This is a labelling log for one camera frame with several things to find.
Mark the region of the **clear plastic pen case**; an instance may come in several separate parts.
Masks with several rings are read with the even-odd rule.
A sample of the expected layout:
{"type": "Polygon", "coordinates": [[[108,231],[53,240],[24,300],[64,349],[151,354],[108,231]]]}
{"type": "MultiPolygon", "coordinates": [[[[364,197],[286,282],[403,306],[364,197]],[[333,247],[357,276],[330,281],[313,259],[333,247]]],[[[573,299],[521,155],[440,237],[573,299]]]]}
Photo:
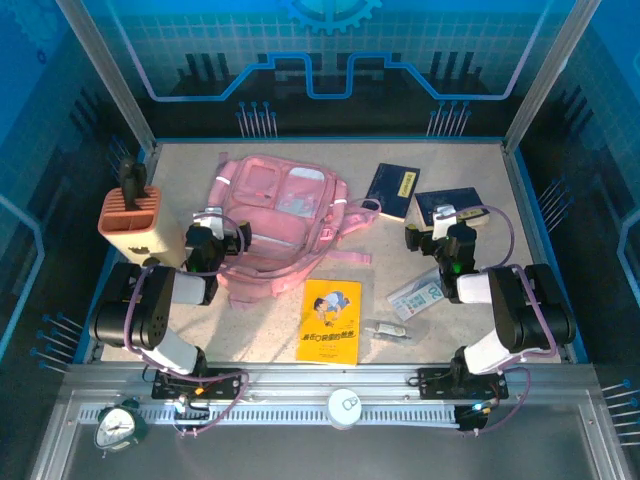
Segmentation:
{"type": "Polygon", "coordinates": [[[416,345],[426,336],[423,329],[377,319],[366,320],[362,332],[375,340],[406,345],[416,345]]]}

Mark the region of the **green alarm clock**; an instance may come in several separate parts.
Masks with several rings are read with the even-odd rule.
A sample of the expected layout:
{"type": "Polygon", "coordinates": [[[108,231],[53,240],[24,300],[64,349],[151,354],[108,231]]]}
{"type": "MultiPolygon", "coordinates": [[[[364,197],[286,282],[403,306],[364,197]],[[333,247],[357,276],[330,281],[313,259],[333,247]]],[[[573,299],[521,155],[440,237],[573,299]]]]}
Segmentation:
{"type": "Polygon", "coordinates": [[[146,437],[148,425],[139,413],[139,407],[140,403],[130,398],[99,412],[94,445],[103,455],[138,445],[146,437]]]}

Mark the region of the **yellow cartoon cover book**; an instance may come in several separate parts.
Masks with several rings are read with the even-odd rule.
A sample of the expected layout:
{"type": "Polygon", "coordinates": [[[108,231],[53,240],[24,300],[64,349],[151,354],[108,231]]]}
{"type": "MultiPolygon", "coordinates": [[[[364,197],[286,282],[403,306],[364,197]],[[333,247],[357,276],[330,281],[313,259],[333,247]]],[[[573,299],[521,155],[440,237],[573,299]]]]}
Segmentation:
{"type": "Polygon", "coordinates": [[[359,282],[307,280],[296,360],[355,366],[359,356],[361,300],[359,282]]]}

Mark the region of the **aluminium table rail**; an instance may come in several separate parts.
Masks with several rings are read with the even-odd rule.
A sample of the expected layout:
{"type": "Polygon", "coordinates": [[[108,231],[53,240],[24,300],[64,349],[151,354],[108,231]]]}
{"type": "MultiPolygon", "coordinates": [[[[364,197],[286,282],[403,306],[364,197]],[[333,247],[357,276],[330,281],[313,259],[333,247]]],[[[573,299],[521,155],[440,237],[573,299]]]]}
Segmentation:
{"type": "MultiPolygon", "coordinates": [[[[245,400],[311,404],[338,388],[348,388],[369,403],[416,403],[419,391],[408,384],[408,379],[417,369],[414,364],[330,367],[253,363],[246,366],[249,382],[245,400]]],[[[531,377],[528,398],[537,403],[578,403],[599,394],[598,379],[590,365],[533,363],[526,369],[506,375],[511,401],[523,391],[527,376],[531,377]]],[[[135,362],[73,365],[63,378],[59,395],[102,402],[118,395],[148,397],[153,372],[143,374],[142,370],[142,365],[135,362]]]]}

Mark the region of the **thin dark blue book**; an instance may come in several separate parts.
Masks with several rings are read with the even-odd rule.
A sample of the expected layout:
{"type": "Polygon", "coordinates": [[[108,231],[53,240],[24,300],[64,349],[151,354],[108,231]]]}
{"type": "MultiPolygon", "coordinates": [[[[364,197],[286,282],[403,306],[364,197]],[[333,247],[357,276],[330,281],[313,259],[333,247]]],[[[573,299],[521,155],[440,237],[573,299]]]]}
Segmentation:
{"type": "Polygon", "coordinates": [[[404,221],[419,176],[419,168],[380,163],[362,207],[390,219],[404,221]]]}

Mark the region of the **blue white paper pack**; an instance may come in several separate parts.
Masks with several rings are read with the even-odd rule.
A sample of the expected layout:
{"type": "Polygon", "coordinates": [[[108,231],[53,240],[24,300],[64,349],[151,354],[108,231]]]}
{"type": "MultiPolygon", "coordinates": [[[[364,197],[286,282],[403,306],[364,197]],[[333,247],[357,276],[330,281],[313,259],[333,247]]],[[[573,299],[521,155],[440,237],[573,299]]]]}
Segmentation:
{"type": "Polygon", "coordinates": [[[387,296],[395,315],[402,321],[409,320],[443,299],[437,268],[424,272],[387,296]]]}

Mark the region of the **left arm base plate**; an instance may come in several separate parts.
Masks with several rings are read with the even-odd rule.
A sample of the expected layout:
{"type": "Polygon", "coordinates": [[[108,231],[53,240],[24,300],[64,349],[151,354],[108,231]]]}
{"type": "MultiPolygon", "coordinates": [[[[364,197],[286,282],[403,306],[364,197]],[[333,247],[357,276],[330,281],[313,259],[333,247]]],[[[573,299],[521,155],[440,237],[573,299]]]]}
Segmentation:
{"type": "Polygon", "coordinates": [[[187,381],[157,372],[152,382],[151,398],[154,400],[177,400],[181,395],[190,400],[233,400],[242,386],[239,369],[208,368],[198,381],[187,381]],[[224,376],[236,372],[236,375],[219,382],[205,382],[204,377],[224,376]]]}

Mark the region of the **pink school backpack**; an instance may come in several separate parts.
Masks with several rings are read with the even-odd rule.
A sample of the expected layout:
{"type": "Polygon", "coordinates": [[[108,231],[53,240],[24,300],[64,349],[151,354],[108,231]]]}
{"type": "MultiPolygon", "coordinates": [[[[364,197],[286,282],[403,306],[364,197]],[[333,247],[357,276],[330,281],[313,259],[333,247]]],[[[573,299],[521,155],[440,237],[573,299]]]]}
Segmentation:
{"type": "Polygon", "coordinates": [[[249,309],[296,288],[325,257],[371,262],[368,254],[335,245],[377,219],[378,200],[350,200],[346,182],[322,166],[258,154],[220,160],[207,206],[220,209],[227,225],[251,228],[238,263],[218,275],[232,308],[249,309]]]}

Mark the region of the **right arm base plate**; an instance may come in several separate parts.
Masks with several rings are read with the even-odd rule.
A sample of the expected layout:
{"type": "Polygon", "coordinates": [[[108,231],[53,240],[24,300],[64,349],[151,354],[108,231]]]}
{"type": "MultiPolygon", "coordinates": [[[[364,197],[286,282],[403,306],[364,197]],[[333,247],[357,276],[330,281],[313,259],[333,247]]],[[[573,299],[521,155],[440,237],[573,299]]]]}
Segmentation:
{"type": "Polygon", "coordinates": [[[464,374],[456,380],[448,368],[418,369],[417,386],[422,400],[504,400],[509,397],[504,375],[464,374]]]}

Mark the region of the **thick dark blue book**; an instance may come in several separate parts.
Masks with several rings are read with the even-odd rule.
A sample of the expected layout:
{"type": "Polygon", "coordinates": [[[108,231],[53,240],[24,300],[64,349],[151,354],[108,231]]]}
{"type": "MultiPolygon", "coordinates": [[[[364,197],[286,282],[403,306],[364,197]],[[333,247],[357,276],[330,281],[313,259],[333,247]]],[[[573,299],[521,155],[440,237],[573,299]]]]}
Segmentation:
{"type": "MultiPolygon", "coordinates": [[[[433,212],[436,207],[451,205],[456,211],[460,211],[482,204],[474,187],[415,193],[414,200],[423,231],[433,230],[433,212]]],[[[489,217],[490,213],[486,209],[476,209],[464,213],[458,221],[464,221],[469,227],[479,227],[486,224],[489,217]]]]}

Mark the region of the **white round tin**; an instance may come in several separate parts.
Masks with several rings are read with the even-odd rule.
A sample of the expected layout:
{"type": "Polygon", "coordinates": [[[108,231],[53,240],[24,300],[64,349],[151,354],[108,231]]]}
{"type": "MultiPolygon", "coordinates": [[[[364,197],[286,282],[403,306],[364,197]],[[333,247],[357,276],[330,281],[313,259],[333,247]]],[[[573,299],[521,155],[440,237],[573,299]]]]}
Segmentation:
{"type": "Polygon", "coordinates": [[[327,417],[334,428],[350,429],[360,421],[361,416],[362,403],[353,390],[341,388],[331,393],[327,401],[327,417]]]}

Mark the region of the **aluminium frame post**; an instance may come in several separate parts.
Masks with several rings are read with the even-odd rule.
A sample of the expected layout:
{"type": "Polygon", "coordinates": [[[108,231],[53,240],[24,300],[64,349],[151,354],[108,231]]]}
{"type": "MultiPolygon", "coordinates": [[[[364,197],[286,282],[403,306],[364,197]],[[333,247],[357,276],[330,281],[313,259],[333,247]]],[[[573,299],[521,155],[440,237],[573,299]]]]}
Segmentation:
{"type": "Polygon", "coordinates": [[[513,155],[549,92],[566,68],[602,0],[575,0],[504,137],[503,150],[513,155]]]}
{"type": "Polygon", "coordinates": [[[124,120],[147,155],[156,138],[82,0],[55,0],[124,120]]]}

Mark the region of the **beige orange knife block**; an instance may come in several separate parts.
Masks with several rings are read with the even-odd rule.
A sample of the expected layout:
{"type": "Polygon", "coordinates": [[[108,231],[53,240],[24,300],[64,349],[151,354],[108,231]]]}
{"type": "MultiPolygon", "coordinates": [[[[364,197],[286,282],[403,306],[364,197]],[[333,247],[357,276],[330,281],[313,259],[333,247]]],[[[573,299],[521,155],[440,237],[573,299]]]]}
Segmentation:
{"type": "Polygon", "coordinates": [[[127,210],[120,188],[105,196],[98,231],[130,262],[149,266],[154,261],[179,268],[186,260],[184,230],[158,187],[146,186],[137,209],[127,210]]]}

